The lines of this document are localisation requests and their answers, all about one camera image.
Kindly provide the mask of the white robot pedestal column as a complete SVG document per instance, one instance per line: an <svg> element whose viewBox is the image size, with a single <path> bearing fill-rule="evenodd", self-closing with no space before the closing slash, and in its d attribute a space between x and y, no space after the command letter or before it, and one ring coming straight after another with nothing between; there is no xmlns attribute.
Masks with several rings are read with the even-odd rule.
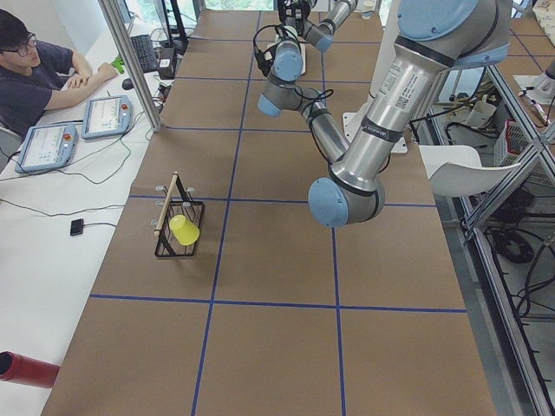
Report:
<svg viewBox="0 0 555 416"><path fill-rule="evenodd" d="M399 81L401 79L400 74L394 76L393 72L389 71L396 58L394 44L395 39L399 35L397 16L401 3L402 1L391 1L391 4L389 5L387 22L384 26L382 42L379 48L374 74L369 87L368 99L361 105L356 113L343 113L343 130L349 143L352 142L352 140L355 138L355 135L359 130L362 117L364 115L367 115L367 112L372 106L374 100L376 98L385 97L386 93L391 93L394 88L394 81ZM429 107L429 101L431 100L430 88L432 88L434 83L436 82L437 75L432 77L430 76L428 76L428 78L422 77L423 80L427 80L427 83L425 85L423 84L423 81L419 81L420 87L423 87L420 88L420 90L422 91L422 97L412 100L414 101L413 104L416 105L413 113L414 117L423 115L424 107ZM406 134L403 134L404 135L402 135L400 140L394 145L393 149L391 150L392 153L406 153L408 151L408 142L416 141L416 139L410 139L409 136L411 135L411 133L407 133L408 139L405 138Z"/></svg>

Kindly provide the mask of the green toy object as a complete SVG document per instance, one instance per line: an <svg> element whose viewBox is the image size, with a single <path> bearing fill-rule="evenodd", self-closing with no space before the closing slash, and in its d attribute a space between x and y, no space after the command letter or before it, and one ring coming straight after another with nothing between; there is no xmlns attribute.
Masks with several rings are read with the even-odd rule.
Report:
<svg viewBox="0 0 555 416"><path fill-rule="evenodd" d="M124 73L124 62L120 56L116 57L112 62L111 65L117 70L119 74Z"/></svg>

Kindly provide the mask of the black power adapter box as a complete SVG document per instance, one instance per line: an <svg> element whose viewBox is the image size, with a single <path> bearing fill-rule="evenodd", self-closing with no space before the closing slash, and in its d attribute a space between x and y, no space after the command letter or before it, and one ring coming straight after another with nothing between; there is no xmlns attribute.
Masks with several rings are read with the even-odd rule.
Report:
<svg viewBox="0 0 555 416"><path fill-rule="evenodd" d="M160 48L158 50L157 71L161 79L171 80L175 76L177 55L175 48Z"/></svg>

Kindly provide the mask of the cream rabbit print tray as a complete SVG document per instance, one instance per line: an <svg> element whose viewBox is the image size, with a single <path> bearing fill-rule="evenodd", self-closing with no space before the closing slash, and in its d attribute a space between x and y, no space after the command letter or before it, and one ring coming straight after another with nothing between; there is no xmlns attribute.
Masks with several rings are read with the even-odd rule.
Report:
<svg viewBox="0 0 555 416"><path fill-rule="evenodd" d="M299 44L299 49L300 49L300 52L301 52L301 57L302 57L302 62L303 62L300 75L304 75L304 74L306 73L306 64L307 64L307 57L306 57L306 47L305 47L305 44L301 42L301 43Z"/></svg>

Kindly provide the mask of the far blue teach pendant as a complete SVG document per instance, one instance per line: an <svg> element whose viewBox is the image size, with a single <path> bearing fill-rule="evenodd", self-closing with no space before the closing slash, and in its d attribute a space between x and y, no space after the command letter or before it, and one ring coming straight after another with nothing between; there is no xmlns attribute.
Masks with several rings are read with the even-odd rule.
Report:
<svg viewBox="0 0 555 416"><path fill-rule="evenodd" d="M82 124L85 140L123 134L132 124L133 107L126 95L88 100Z"/></svg>

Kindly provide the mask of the white paper cup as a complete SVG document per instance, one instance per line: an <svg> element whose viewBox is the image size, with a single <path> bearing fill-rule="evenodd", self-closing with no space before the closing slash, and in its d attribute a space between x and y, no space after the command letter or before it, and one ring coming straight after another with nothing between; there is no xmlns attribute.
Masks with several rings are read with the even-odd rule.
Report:
<svg viewBox="0 0 555 416"><path fill-rule="evenodd" d="M363 0L361 2L361 19L369 20L375 12L375 0Z"/></svg>

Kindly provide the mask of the aluminium frame post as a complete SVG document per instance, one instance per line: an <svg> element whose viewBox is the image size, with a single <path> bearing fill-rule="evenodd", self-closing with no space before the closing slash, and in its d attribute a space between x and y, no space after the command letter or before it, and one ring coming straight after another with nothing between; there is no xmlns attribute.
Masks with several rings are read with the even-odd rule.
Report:
<svg viewBox="0 0 555 416"><path fill-rule="evenodd" d="M139 60L134 52L121 13L119 12L119 6L115 0L98 0L98 4L101 7L102 14L104 15L105 21L114 39L115 46L125 63L127 74L134 84L134 89L142 109L147 116L152 130L157 133L162 127L160 114L153 103L150 89L142 69L140 68Z"/></svg>

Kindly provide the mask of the small black puck device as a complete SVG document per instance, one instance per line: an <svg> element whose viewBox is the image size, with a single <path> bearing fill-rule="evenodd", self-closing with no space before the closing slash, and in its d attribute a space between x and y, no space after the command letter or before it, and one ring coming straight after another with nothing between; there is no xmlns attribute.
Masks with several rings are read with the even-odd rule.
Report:
<svg viewBox="0 0 555 416"><path fill-rule="evenodd" d="M84 231L84 226L85 226L85 223L83 218L72 220L70 223L69 235L71 237L76 237L81 235Z"/></svg>

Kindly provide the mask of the blue teach pendant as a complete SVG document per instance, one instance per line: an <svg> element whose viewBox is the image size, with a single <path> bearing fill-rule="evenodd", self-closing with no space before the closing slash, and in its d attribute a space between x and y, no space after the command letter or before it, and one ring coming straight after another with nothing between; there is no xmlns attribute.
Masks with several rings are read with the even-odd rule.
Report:
<svg viewBox="0 0 555 416"><path fill-rule="evenodd" d="M123 134L132 124L133 107L126 95L88 100L82 124L85 140Z"/></svg>
<svg viewBox="0 0 555 416"><path fill-rule="evenodd" d="M66 166L77 139L74 123L31 127L23 141L15 171L27 174Z"/></svg>

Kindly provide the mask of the near blue teach pendant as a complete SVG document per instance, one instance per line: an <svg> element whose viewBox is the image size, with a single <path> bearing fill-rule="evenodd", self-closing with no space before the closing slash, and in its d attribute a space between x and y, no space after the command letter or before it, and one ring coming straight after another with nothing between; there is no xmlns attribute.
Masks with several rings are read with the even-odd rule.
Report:
<svg viewBox="0 0 555 416"><path fill-rule="evenodd" d="M66 166L77 139L74 123L31 127L23 141L15 171L27 174Z"/></svg>

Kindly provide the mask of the yellow plastic cup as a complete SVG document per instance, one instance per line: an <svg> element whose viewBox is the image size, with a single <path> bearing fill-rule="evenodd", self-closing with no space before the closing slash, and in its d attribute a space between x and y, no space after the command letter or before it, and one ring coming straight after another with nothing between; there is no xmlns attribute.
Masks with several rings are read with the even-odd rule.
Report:
<svg viewBox="0 0 555 416"><path fill-rule="evenodd" d="M199 227L185 215L173 216L168 224L172 234L181 245L188 246L198 241Z"/></svg>

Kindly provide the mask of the black keyboard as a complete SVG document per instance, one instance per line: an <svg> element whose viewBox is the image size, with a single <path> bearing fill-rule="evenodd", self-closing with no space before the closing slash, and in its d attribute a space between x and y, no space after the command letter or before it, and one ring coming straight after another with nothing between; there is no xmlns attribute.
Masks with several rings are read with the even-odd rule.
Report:
<svg viewBox="0 0 555 416"><path fill-rule="evenodd" d="M130 41L143 73L155 72L158 69L157 55L149 35L131 36Z"/></svg>

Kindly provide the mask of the red cylinder bottle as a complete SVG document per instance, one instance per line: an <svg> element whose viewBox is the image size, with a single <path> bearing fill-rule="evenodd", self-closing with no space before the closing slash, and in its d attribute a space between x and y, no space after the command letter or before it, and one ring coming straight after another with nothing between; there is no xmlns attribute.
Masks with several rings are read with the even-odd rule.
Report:
<svg viewBox="0 0 555 416"><path fill-rule="evenodd" d="M60 367L56 364L16 354L1 353L1 381L25 386L52 388Z"/></svg>

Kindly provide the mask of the black computer mouse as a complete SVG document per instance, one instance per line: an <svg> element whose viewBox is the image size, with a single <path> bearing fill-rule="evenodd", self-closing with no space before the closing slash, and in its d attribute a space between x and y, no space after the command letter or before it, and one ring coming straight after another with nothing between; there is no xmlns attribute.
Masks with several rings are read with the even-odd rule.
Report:
<svg viewBox="0 0 555 416"><path fill-rule="evenodd" d="M130 90L134 88L133 81L130 78L126 78L121 83L121 88L123 90Z"/></svg>

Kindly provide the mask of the seated man in blue shirt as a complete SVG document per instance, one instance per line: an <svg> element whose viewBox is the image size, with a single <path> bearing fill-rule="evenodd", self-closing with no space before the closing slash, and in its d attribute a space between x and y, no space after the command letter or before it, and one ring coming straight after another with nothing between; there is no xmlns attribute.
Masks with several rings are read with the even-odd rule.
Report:
<svg viewBox="0 0 555 416"><path fill-rule="evenodd" d="M1 11L1 124L21 138L44 112L78 105L116 75L107 62L94 72L82 54L38 40Z"/></svg>

